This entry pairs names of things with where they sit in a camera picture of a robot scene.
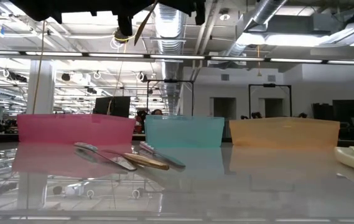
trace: teal plastic bin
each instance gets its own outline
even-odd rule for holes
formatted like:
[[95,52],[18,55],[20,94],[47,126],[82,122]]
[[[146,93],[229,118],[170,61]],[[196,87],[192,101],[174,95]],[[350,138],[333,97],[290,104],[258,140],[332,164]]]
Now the teal plastic bin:
[[224,118],[146,116],[146,142],[153,147],[220,147]]

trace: black monitor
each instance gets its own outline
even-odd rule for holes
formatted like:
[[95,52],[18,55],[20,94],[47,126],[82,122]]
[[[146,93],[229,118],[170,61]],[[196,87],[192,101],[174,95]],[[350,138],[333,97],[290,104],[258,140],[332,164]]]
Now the black monitor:
[[115,96],[97,98],[95,101],[94,114],[108,114],[108,107],[110,105],[110,115],[128,118],[130,96]]
[[333,100],[334,117],[337,121],[354,118],[354,100]]

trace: ceiling duct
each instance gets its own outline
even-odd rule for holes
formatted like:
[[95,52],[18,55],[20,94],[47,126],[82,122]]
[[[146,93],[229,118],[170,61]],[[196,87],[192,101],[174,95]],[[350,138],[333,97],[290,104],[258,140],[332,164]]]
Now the ceiling duct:
[[[223,53],[223,56],[240,56],[247,47],[245,42],[247,42],[248,39],[252,38],[252,35],[247,33],[247,30],[254,28],[258,25],[268,23],[269,20],[272,19],[272,17],[286,2],[287,0],[262,0],[261,2],[259,2],[253,11],[248,12],[249,19],[247,21],[244,21],[243,23],[243,32],[236,39],[236,41],[232,43],[231,47]],[[223,62],[213,67],[225,69],[230,65],[230,63],[231,62]]]
[[272,19],[278,10],[287,2],[287,0],[262,0],[252,13],[245,30],[265,24]]
[[[158,4],[155,8],[155,26],[157,37],[168,38],[157,42],[159,52],[167,55],[178,55],[182,53],[182,42],[173,39],[182,37],[185,15],[172,7]],[[182,66],[177,62],[162,62],[163,79],[182,79]],[[176,112],[178,93],[175,92],[175,85],[164,84],[164,93],[167,95],[170,114]]]

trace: wall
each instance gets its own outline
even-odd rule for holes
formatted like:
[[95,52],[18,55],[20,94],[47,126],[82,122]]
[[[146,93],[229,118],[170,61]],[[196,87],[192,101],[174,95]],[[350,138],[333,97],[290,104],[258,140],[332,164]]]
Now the wall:
[[[184,78],[188,80],[192,73],[192,68],[184,68]],[[221,81],[221,74],[229,74],[230,81]],[[278,73],[277,69],[265,68],[261,69],[262,76],[258,76],[258,70],[252,69],[226,69],[202,68],[194,86],[195,101],[194,115],[210,116],[210,98],[225,97],[236,98],[236,117],[239,119],[241,115],[249,116],[248,104],[248,84],[263,84],[267,81],[268,75],[276,76],[276,83],[283,84],[283,74]],[[251,111],[260,111],[262,114],[265,110],[260,105],[261,98],[282,98],[286,107],[285,115],[289,115],[289,95],[288,89],[280,88],[263,88],[254,86],[251,89]],[[192,109],[192,92],[186,87],[182,87],[180,96],[181,114],[190,116]]]
[[[260,111],[259,101],[261,98],[283,98],[286,102],[285,115],[288,116],[288,102],[289,95],[280,88],[263,88],[253,87],[251,90],[251,111]],[[184,87],[182,94],[181,112],[183,115],[190,116],[192,109],[191,92]],[[227,87],[227,86],[215,86],[215,85],[195,85],[195,101],[194,101],[194,115],[195,116],[210,116],[211,97],[226,97],[236,98],[236,117],[239,119],[241,115],[248,116],[249,103],[248,103],[248,87]]]
[[294,115],[312,118],[312,103],[354,100],[353,65],[297,65],[284,74],[284,82],[292,85]]

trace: person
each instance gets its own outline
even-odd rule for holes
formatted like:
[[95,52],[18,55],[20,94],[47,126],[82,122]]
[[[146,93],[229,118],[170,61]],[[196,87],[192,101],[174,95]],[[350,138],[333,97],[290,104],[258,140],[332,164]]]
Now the person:
[[139,123],[139,125],[135,126],[134,131],[136,133],[145,133],[145,119],[146,119],[147,112],[144,110],[140,110],[137,112],[137,116],[135,117],[136,122]]
[[152,115],[163,115],[163,112],[159,109],[152,111]]

